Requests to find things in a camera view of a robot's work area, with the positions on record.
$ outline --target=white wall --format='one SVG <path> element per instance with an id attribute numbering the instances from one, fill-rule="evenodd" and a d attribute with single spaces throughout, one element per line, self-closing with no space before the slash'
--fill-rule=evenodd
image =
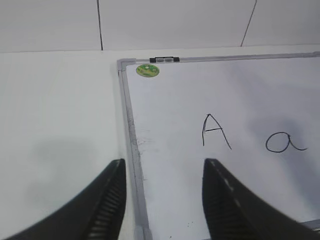
<path id="1" fill-rule="evenodd" d="M 0 53 L 101 50 L 95 0 L 1 0 Z"/>
<path id="2" fill-rule="evenodd" d="M 255 2 L 99 0 L 103 47 L 320 44 L 319 0 Z M 0 0 L 0 53 L 100 49 L 96 0 Z"/>

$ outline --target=black line on wall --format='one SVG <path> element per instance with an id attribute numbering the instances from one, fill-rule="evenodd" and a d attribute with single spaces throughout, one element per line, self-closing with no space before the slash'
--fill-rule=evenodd
<path id="1" fill-rule="evenodd" d="M 102 42 L 102 34 L 101 34 L 101 20 L 100 20 L 100 4 L 99 4 L 99 0 L 96 0 L 96 6 L 97 6 L 97 11 L 98 11 L 98 22 L 99 22 L 101 51 L 103 51 L 104 50 L 104 44 Z"/>
<path id="2" fill-rule="evenodd" d="M 246 26 L 246 30 L 245 30 L 245 33 L 244 33 L 244 36 L 243 36 L 243 39 L 242 39 L 240 47 L 242 47 L 243 44 L 244 44 L 244 41 L 245 41 L 245 38 L 246 38 L 246 35 L 247 35 L 247 32 L 248 32 L 249 25 L 251 23 L 252 16 L 254 15 L 254 11 L 256 9 L 256 5 L 257 5 L 257 0 L 255 0 L 254 6 L 253 6 L 253 9 L 252 9 L 252 12 L 251 12 L 251 16 L 250 16 L 248 25 Z"/>

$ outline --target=whiteboard clip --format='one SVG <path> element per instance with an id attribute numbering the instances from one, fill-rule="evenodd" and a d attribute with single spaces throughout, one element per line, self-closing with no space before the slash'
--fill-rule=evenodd
<path id="1" fill-rule="evenodd" d="M 156 64 L 156 63 L 179 63 L 180 58 L 175 56 L 160 56 L 160 57 L 151 57 L 150 63 Z"/>

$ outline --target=whiteboard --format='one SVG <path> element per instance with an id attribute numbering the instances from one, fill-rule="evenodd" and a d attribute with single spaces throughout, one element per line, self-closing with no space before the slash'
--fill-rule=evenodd
<path id="1" fill-rule="evenodd" d="M 132 157 L 153 240 L 210 238 L 205 158 L 294 220 L 320 218 L 320 58 L 288 57 L 183 59 L 155 64 L 156 77 L 126 67 Z"/>

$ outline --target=white surface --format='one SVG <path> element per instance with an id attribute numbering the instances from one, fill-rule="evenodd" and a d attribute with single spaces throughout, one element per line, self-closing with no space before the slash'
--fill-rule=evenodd
<path id="1" fill-rule="evenodd" d="M 255 0 L 100 1 L 105 50 L 240 46 Z"/>
<path id="2" fill-rule="evenodd" d="M 244 39 L 244 46 L 319 43 L 319 0 L 258 0 Z"/>
<path id="3" fill-rule="evenodd" d="M 120 157 L 105 69 L 100 52 L 0 54 L 0 239 L 59 209 Z"/>
<path id="4" fill-rule="evenodd" d="M 0 52 L 100 50 L 95 0 L 1 0 Z"/>
<path id="5" fill-rule="evenodd" d="M 204 158 L 221 160 L 295 220 L 320 218 L 319 64 L 320 58 L 159 64 L 155 78 L 127 67 L 154 240 L 209 237 L 201 201 Z M 232 150 L 219 132 L 208 133 L 202 146 L 206 114 L 217 118 Z M 267 138 L 281 131 L 308 150 L 267 151 Z"/>

